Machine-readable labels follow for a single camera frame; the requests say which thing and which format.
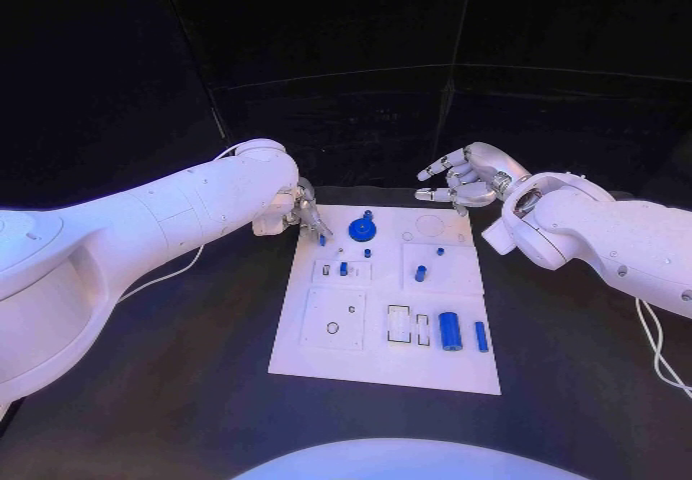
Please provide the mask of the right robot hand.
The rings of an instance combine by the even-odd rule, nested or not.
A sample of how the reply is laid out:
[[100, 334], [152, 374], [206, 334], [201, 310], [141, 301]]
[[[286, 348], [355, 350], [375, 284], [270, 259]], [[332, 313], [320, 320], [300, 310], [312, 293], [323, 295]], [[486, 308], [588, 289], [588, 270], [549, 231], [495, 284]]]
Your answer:
[[474, 142], [447, 153], [420, 172], [417, 179], [446, 176], [446, 188], [420, 188], [415, 199], [450, 203], [462, 216], [470, 208], [503, 201], [532, 174], [519, 162], [493, 145]]

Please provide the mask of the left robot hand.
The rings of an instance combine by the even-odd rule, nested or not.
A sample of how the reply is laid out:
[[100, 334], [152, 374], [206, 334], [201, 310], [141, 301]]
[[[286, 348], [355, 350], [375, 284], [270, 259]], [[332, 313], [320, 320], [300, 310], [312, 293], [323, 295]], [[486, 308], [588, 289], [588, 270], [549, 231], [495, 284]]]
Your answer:
[[322, 220], [317, 210], [314, 188], [304, 177], [299, 178], [296, 192], [293, 214], [300, 219], [300, 225], [316, 234], [317, 238], [329, 240], [333, 237], [333, 232]]

